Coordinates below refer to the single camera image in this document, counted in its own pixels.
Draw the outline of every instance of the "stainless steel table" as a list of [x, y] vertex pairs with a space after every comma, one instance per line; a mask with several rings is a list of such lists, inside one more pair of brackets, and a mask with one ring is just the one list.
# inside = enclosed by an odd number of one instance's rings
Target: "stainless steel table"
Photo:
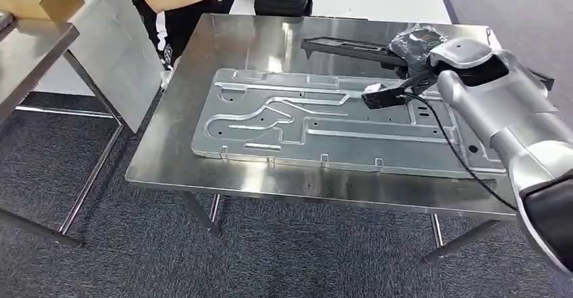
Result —
[[[52, 230], [22, 216], [0, 209], [1, 221], [10, 222], [40, 236], [71, 246], [80, 246], [81, 241], [66, 234], [124, 127], [123, 119], [101, 93], [74, 54], [68, 50], [78, 35], [77, 29], [71, 24], [56, 24], [38, 20], [20, 20], [0, 32], [0, 125], [15, 109], [50, 114], [112, 118], [118, 123], [118, 127], [106, 144], [103, 153], [59, 230]], [[109, 113], [20, 105], [34, 89], [40, 78], [61, 56], [70, 63]]]
[[[500, 221], [514, 220], [514, 212], [468, 179], [234, 162], [224, 156], [199, 157], [191, 151], [201, 108], [218, 69], [395, 78], [393, 72], [383, 70], [373, 61], [325, 53], [315, 53], [307, 60], [300, 47], [301, 40], [333, 36], [388, 43], [410, 26], [413, 24], [328, 18], [203, 15], [147, 127], [126, 179], [142, 187], [180, 191], [199, 220], [214, 234], [218, 234], [213, 221], [220, 195], [430, 213], [439, 249], [428, 260], [444, 256], [496, 229]], [[433, 26], [450, 36], [469, 36], [499, 47], [495, 35], [485, 26]], [[513, 201], [507, 178], [496, 180], [495, 190]], [[192, 192], [216, 194], [209, 216], [194, 200]], [[444, 245], [437, 214], [491, 221]]]

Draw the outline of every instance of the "table leg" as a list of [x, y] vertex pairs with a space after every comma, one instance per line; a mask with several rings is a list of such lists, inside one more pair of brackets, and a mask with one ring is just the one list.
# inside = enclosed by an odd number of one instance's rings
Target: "table leg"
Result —
[[78, 239], [61, 234], [54, 229], [47, 228], [46, 226], [40, 225], [37, 222], [33, 222], [32, 220], [28, 220], [4, 209], [0, 209], [0, 220], [9, 224], [16, 225], [24, 230], [27, 230], [28, 232], [31, 232], [32, 234], [36, 234], [41, 237], [45, 237], [46, 239], [55, 241], [56, 243], [61, 243], [72, 247], [82, 246], [82, 241], [79, 241]]
[[[221, 235], [221, 233], [219, 232], [219, 228], [217, 227], [217, 225], [215, 225], [213, 223], [213, 221], [215, 219], [214, 214], [212, 214], [211, 216], [208, 216], [205, 213], [205, 210], [203, 209], [203, 207], [201, 207], [201, 205], [199, 205], [199, 203], [195, 199], [195, 196], [191, 192], [179, 191], [179, 195], [183, 198], [183, 201], [185, 201], [185, 203], [187, 204], [189, 209], [191, 209], [191, 211], [195, 214], [195, 217], [197, 217], [197, 219], [199, 219], [199, 222], [204, 227], [206, 227], [206, 229], [208, 229], [212, 235], [214, 235], [214, 236]], [[213, 205], [211, 207], [211, 211], [213, 211], [213, 207], [215, 207], [215, 210], [216, 210], [216, 206]]]
[[[462, 247], [464, 247], [470, 243], [473, 243], [474, 241], [477, 241], [478, 239], [482, 238], [483, 236], [497, 230], [501, 225], [503, 225], [503, 222], [501, 222], [499, 220], [490, 220], [488, 222], [484, 222], [480, 226], [477, 226], [476, 228], [466, 232], [465, 234], [463, 234], [459, 237], [456, 237], [455, 239], [449, 241], [448, 243], [439, 246], [433, 252], [426, 255], [426, 257], [424, 257], [424, 261], [426, 261], [426, 262], [438, 261], [438, 260], [440, 260], [440, 258], [445, 257], [446, 255], [453, 253], [453, 252], [461, 249]], [[432, 216], [432, 226], [435, 227], [434, 216]]]
[[[77, 197], [76, 202], [72, 206], [72, 209], [70, 210], [70, 212], [66, 216], [66, 219], [64, 220], [64, 222], [61, 224], [59, 231], [63, 235], [65, 235], [68, 232], [72, 223], [74, 222], [75, 217], [77, 216], [78, 212], [80, 211], [80, 208], [82, 207], [82, 204], [84, 203], [84, 200], [86, 199], [89, 191], [91, 190], [95, 180], [97, 179], [97, 176], [99, 175], [103, 165], [105, 164], [105, 161], [109, 157], [111, 150], [114, 148], [114, 145], [117, 142], [117, 140], [118, 140], [118, 138], [119, 138], [119, 136], [123, 130], [123, 127], [124, 127], [124, 121], [121, 118], [121, 116], [119, 115], [119, 113], [115, 110], [115, 108], [109, 102], [109, 100], [107, 100], [107, 97], [105, 97], [105, 95], [101, 92], [99, 87], [95, 84], [94, 80], [91, 78], [91, 76], [85, 70], [85, 68], [82, 66], [82, 64], [80, 64], [80, 62], [74, 56], [74, 54], [70, 50], [67, 50], [64, 53], [64, 58], [68, 61], [68, 63], [70, 63], [72, 68], [76, 71], [76, 73], [84, 81], [84, 83], [86, 83], [86, 85], [90, 88], [90, 90], [95, 95], [95, 97], [98, 100], [100, 100], [100, 102], [102, 102], [102, 104], [104, 105], [106, 110], [109, 112], [109, 114], [113, 118], [116, 119], [116, 121], [118, 123], [118, 127], [116, 128], [116, 131], [112, 134], [111, 138], [107, 142], [105, 149], [103, 150], [103, 153], [99, 156], [99, 159], [97, 160], [97, 163], [95, 164], [95, 167], [93, 168], [92, 172], [90, 173], [87, 181], [84, 183], [84, 186], [83, 186], [79, 196]], [[67, 112], [67, 113], [66, 112], [58, 112], [58, 113], [71, 114], [71, 112]]]

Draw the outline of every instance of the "robotic arm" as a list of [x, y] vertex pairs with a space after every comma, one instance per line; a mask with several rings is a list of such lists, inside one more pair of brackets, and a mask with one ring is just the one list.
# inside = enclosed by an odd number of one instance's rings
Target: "robotic arm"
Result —
[[389, 46], [321, 37], [301, 47], [308, 57], [319, 51], [379, 61], [408, 77], [391, 89], [369, 86], [362, 99], [370, 109], [403, 105], [437, 83], [443, 99], [501, 158], [531, 245], [558, 270], [573, 273], [573, 131], [547, 99], [552, 79], [507, 50], [469, 38], [445, 41], [431, 28], [401, 32]]
[[435, 47], [429, 64], [446, 102], [501, 158], [532, 246], [573, 272], [573, 131], [545, 86], [509, 51], [474, 39]]

